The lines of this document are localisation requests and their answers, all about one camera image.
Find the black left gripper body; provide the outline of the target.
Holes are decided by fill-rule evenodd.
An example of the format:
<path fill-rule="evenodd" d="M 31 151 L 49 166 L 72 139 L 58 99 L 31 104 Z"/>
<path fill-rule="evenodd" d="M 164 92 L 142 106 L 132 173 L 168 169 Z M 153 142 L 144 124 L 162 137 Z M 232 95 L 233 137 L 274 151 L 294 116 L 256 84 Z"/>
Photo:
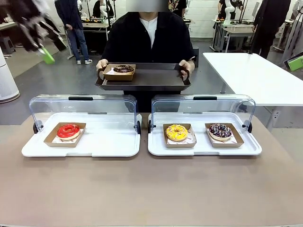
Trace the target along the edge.
<path fill-rule="evenodd" d="M 37 43 L 39 35 L 35 24 L 49 10 L 45 0 L 8 0 L 7 11 L 21 32 L 21 43 L 27 51 L 37 51 L 40 46 Z"/>

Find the person's right hand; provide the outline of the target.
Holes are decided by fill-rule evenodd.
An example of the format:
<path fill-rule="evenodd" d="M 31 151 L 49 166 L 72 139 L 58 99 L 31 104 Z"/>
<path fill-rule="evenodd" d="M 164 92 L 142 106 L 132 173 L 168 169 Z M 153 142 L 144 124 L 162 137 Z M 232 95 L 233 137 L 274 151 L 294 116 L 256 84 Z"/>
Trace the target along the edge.
<path fill-rule="evenodd" d="M 96 70 L 98 71 L 99 69 L 105 69 L 108 65 L 108 60 L 107 59 L 101 59 L 98 61 L 96 65 Z"/>

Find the person's left hand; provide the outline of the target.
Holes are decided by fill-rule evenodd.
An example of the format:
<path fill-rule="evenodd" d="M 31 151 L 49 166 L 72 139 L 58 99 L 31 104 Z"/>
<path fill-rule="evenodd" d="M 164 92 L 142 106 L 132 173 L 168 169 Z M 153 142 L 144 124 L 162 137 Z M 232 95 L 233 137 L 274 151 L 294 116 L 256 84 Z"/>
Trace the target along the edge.
<path fill-rule="evenodd" d="M 186 60 L 182 60 L 180 63 L 179 63 L 179 66 L 182 68 L 182 69 L 186 69 L 189 74 L 191 75 L 192 72 L 194 71 L 195 69 L 195 64 L 193 61 L 186 61 Z"/>

